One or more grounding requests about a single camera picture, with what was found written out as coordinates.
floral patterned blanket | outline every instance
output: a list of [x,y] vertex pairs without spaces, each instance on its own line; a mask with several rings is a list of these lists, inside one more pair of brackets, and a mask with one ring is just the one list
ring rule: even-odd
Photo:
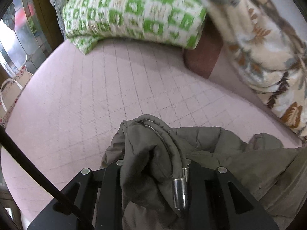
[[233,66],[262,102],[307,141],[307,47],[271,0],[201,0]]

olive green jacket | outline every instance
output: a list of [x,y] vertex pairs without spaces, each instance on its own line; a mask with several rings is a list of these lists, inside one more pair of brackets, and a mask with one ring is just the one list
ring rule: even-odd
[[249,143],[220,127],[170,128],[142,115],[123,121],[102,159],[102,167],[124,159],[123,229],[182,229],[173,205],[172,181],[191,159],[201,166],[226,167],[273,217],[280,230],[306,200],[307,149],[283,149],[261,133]]

brown cushion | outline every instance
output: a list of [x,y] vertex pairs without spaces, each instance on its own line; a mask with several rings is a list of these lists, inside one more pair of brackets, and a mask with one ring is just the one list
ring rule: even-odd
[[208,79],[219,57],[222,46],[223,40],[220,33],[211,19],[206,16],[203,33],[197,47],[193,50],[184,50],[186,67]]

black cable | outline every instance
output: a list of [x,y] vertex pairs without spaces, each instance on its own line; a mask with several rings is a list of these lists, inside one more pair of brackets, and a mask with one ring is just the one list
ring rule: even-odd
[[0,126],[0,144],[9,152],[15,161],[49,194],[65,205],[76,217],[86,230],[94,230],[93,225],[84,216],[81,210],[74,205],[61,191],[59,191],[26,157],[13,140],[7,135],[5,129]]

blanket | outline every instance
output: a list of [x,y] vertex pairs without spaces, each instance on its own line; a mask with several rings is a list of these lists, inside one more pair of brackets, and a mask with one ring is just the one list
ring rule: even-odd
[[102,159],[124,160],[120,183],[123,229],[183,229],[174,209],[172,181],[187,159],[226,167],[284,230],[306,200],[307,149],[283,149],[262,133],[249,143],[220,127],[170,128],[151,115],[123,121]]
[[243,81],[306,142],[306,42],[271,0],[201,1]]

